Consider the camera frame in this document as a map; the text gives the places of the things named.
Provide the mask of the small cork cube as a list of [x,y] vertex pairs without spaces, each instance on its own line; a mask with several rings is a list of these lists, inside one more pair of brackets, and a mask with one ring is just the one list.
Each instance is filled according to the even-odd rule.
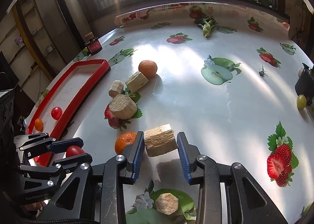
[[155,206],[160,213],[169,216],[178,210],[179,200],[171,193],[163,193],[156,199]]

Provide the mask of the dark red jar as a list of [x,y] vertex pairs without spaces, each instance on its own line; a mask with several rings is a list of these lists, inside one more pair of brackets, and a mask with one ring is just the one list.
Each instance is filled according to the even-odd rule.
[[102,45],[99,39],[92,32],[85,35],[86,47],[91,55],[95,55],[102,50]]

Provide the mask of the large red tomato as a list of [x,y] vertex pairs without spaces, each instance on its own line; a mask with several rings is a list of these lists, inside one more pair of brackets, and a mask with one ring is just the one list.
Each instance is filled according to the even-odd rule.
[[84,154],[84,150],[76,145],[70,146],[66,150],[66,157],[72,157],[80,154]]

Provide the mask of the large round cork block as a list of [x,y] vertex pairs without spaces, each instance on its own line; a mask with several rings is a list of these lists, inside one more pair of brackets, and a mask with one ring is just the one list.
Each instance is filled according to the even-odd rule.
[[136,114],[138,108],[129,96],[117,94],[109,103],[109,109],[116,118],[128,120]]

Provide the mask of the rectangular cork block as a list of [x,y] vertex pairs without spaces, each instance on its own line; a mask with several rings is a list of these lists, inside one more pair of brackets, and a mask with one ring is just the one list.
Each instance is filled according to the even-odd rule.
[[129,77],[125,82],[126,87],[130,90],[131,93],[137,92],[143,86],[145,86],[149,80],[141,72],[137,71]]

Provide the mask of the red white tray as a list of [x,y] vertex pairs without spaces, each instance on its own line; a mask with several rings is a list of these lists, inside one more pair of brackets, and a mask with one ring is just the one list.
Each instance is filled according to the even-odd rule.
[[[53,80],[48,92],[26,119],[26,133],[35,134],[34,122],[41,119],[42,132],[52,138],[65,140],[80,137],[84,149],[92,152],[93,143],[106,130],[104,122],[105,103],[109,100],[110,66],[104,59],[72,62]],[[54,107],[62,108],[59,120],[51,117]]]

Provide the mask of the green grape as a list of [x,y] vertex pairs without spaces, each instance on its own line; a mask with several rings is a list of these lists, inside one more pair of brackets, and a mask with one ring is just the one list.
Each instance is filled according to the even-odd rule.
[[307,98],[301,94],[297,97],[297,108],[303,110],[307,105]]

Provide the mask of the small tangerine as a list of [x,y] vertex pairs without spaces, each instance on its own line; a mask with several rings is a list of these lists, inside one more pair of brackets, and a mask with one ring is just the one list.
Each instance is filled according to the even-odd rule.
[[151,60],[144,60],[141,61],[138,66],[139,72],[141,72],[145,77],[152,78],[156,75],[158,70],[158,66],[155,62]]

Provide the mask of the pale cork chunk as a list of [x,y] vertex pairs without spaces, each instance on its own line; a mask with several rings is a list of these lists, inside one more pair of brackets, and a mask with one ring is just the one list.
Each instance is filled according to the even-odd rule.
[[146,130],[144,143],[149,157],[163,155],[177,149],[174,131],[170,124]]

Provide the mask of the small red tomato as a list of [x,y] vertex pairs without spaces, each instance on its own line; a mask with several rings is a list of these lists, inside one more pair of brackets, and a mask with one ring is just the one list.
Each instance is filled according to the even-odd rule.
[[54,120],[59,120],[60,117],[62,116],[62,113],[63,113],[62,108],[56,106],[51,110],[51,117]]

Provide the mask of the white standing air conditioner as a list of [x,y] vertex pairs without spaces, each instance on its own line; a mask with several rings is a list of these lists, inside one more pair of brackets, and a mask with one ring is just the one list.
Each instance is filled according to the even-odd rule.
[[91,28],[79,0],[54,1],[75,45],[79,51],[83,50],[86,47],[85,36],[91,32]]

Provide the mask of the large orange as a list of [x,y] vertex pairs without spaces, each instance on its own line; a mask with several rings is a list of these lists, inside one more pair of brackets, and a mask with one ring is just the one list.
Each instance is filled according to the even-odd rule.
[[35,125],[35,129],[37,131],[42,131],[44,128],[43,121],[39,118],[35,120],[34,125]]

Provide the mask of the purple plush toy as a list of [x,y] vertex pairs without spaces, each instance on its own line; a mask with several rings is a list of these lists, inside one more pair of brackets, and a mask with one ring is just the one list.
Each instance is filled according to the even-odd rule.
[[19,49],[25,45],[23,38],[21,36],[16,37],[14,39],[14,42],[16,43],[16,45],[18,46]]

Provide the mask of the small hexagonal cork block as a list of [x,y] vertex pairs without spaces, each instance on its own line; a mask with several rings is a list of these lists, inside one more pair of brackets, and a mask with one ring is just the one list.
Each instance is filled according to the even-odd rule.
[[124,90],[123,82],[120,80],[115,80],[109,88],[109,96],[114,98],[118,94],[122,94],[123,90]]

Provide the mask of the fruit print tablecloth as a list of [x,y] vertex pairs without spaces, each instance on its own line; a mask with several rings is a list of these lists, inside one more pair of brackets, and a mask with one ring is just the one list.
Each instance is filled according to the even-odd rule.
[[[313,62],[288,38],[289,25],[250,8],[183,3],[121,15],[96,59],[111,69],[66,123],[93,164],[114,155],[127,131],[169,124],[217,163],[239,162],[287,223],[313,223],[313,107],[297,108],[295,84]],[[139,113],[120,128],[104,110],[115,80],[141,61],[156,75],[135,95]]]

